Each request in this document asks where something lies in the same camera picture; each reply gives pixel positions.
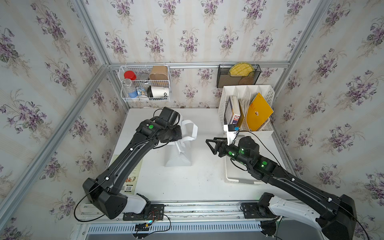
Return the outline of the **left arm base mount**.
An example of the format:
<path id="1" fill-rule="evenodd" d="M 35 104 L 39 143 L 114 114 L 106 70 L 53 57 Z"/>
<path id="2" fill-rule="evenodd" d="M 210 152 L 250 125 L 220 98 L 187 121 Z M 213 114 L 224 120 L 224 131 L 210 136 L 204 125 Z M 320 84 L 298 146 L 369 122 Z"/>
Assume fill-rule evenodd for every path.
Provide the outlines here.
<path id="1" fill-rule="evenodd" d="M 163 220 L 164 204 L 153 204 L 144 195 L 136 194 L 128 197 L 123 210 L 124 221 Z"/>

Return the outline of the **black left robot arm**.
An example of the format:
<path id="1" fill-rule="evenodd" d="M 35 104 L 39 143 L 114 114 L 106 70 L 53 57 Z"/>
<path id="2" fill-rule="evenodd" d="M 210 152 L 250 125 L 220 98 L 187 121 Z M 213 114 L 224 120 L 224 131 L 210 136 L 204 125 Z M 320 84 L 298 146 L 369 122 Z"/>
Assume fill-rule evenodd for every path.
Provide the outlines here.
<path id="1" fill-rule="evenodd" d="M 178 112 L 164 107 L 159 116 L 142 121 L 117 159 L 96 179 L 85 180 L 85 197 L 104 216 L 112 220 L 123 212 L 128 197 L 120 191 L 128 176 L 150 150 L 159 143 L 166 145 L 182 139 L 180 119 Z"/>

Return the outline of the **white insulated delivery bag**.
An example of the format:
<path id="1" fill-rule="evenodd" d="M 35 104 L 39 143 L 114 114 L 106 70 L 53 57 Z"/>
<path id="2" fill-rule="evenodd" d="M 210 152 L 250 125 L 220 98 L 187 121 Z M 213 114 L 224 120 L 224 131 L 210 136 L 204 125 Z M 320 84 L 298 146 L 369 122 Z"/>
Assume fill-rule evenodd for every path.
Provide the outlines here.
<path id="1" fill-rule="evenodd" d="M 191 142 L 197 139 L 198 126 L 191 120 L 183 120 L 180 124 L 182 138 L 166 146 L 165 167 L 190 167 L 192 165 Z"/>

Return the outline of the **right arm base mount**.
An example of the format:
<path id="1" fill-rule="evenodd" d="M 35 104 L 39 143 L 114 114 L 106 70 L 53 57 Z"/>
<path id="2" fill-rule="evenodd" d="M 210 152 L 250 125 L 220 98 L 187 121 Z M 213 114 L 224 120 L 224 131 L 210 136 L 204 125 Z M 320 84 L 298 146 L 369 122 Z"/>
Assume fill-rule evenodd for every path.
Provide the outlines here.
<path id="1" fill-rule="evenodd" d="M 270 209 L 270 201 L 274 196 L 264 193 L 257 202 L 241 203 L 240 209 L 245 219 L 279 219 L 281 216 L 274 214 Z"/>

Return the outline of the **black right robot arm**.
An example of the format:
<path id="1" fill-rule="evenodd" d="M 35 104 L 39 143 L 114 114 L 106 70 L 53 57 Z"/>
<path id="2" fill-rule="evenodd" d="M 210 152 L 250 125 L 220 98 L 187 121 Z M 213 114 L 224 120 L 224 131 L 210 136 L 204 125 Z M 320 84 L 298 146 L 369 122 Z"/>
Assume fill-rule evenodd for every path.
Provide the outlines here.
<path id="1" fill-rule="evenodd" d="M 355 202 L 347 195 L 340 197 L 320 190 L 287 172 L 277 162 L 260 154 L 260 146 L 243 137 L 238 144 L 228 144 L 225 138 L 206 140 L 214 155 L 228 157 L 246 167 L 256 180 L 275 186 L 301 201 L 288 203 L 274 194 L 264 193 L 256 211 L 266 218 L 286 217 L 322 232 L 329 240 L 351 240 L 357 224 Z"/>

